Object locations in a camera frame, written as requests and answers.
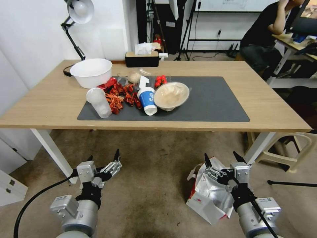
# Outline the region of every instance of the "wooden table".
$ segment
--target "wooden table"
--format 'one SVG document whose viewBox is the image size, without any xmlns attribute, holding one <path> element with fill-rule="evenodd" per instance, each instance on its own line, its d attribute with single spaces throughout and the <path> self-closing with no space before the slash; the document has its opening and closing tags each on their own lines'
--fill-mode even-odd
<svg viewBox="0 0 317 238">
<path fill-rule="evenodd" d="M 252 163 L 275 132 L 307 132 L 310 126 L 300 118 L 243 61 L 160 61 L 146 68 L 154 75 L 222 76 L 250 118 L 250 122 L 163 122 L 163 121 L 79 121 L 87 89 L 63 68 L 77 61 L 65 60 L 16 103 L 2 118 L 0 127 L 30 128 L 66 176 L 71 168 L 44 129 L 179 130 L 262 132 L 245 156 Z M 113 75 L 127 75 L 132 68 L 114 64 Z"/>
<path fill-rule="evenodd" d="M 296 53 L 299 50 L 304 49 L 307 45 L 312 43 L 312 40 L 305 39 L 303 42 L 296 44 L 293 42 L 292 33 L 291 34 L 282 34 L 282 35 L 272 35 L 277 42 L 281 43 L 283 46 L 287 48 L 287 51 L 283 55 L 281 61 L 278 66 L 275 68 L 273 75 L 267 80 L 267 83 L 272 88 L 292 88 L 295 86 L 307 86 L 307 87 L 317 87 L 316 79 L 295 79 L 295 78 L 278 78 L 276 79 L 275 75 L 278 75 L 281 71 L 283 65 L 288 60 L 290 55 Z M 302 57 L 309 61 L 316 61 L 317 56 L 310 54 L 303 54 Z"/>
</svg>

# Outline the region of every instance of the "white bowl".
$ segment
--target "white bowl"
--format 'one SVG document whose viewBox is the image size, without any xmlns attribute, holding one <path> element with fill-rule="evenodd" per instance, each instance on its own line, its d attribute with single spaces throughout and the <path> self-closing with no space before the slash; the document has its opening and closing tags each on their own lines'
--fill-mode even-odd
<svg viewBox="0 0 317 238">
<path fill-rule="evenodd" d="M 111 74 L 112 63 L 106 59 L 86 59 L 75 64 L 70 73 L 80 86 L 91 89 L 106 83 Z"/>
<path fill-rule="evenodd" d="M 182 105 L 189 97 L 189 88 L 179 82 L 170 82 L 160 86 L 154 94 L 157 107 L 171 111 Z"/>
</svg>

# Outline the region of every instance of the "man's hand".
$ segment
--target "man's hand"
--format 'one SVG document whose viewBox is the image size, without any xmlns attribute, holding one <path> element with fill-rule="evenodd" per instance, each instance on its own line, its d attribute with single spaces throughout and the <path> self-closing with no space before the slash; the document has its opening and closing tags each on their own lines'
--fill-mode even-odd
<svg viewBox="0 0 317 238">
<path fill-rule="evenodd" d="M 289 2 L 289 0 L 280 0 L 278 2 L 278 7 L 284 10 L 286 5 L 288 4 L 288 2 Z"/>
</svg>

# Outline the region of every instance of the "blue paper cup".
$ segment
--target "blue paper cup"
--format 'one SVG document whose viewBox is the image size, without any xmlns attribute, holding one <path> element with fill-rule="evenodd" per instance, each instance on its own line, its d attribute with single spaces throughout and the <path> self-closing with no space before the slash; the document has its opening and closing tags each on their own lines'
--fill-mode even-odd
<svg viewBox="0 0 317 238">
<path fill-rule="evenodd" d="M 144 108 L 144 112 L 149 116 L 154 115 L 158 111 L 154 104 L 154 93 L 155 90 L 151 87 L 142 88 L 138 92 L 138 99 Z"/>
</svg>

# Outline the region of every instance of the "table leg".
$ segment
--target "table leg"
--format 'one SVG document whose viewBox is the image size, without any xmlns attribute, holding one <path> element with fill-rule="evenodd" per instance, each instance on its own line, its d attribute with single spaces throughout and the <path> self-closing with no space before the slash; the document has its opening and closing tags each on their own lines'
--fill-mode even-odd
<svg viewBox="0 0 317 238">
<path fill-rule="evenodd" d="M 288 48 L 285 54 L 283 55 L 281 61 L 278 63 L 277 67 L 275 68 L 273 76 L 269 77 L 269 79 L 266 81 L 268 85 L 271 85 L 274 82 L 274 80 L 276 79 L 275 75 L 278 75 L 278 73 L 281 71 L 282 67 L 284 66 L 285 62 L 287 61 L 291 53 L 292 53 L 292 50 Z"/>
<path fill-rule="evenodd" d="M 61 171 L 66 175 L 66 177 L 69 177 L 72 174 L 73 169 L 72 167 L 70 167 L 69 163 L 67 162 L 49 133 L 46 130 L 37 129 L 31 129 L 31 131 L 41 142 L 42 146 L 46 149 L 46 151 L 49 153 L 49 155 L 52 157 Z M 69 181 L 71 183 L 76 183 L 77 177 L 71 178 Z"/>
<path fill-rule="evenodd" d="M 252 164 L 270 143 L 276 132 L 261 132 L 244 156 L 247 164 Z"/>
</svg>

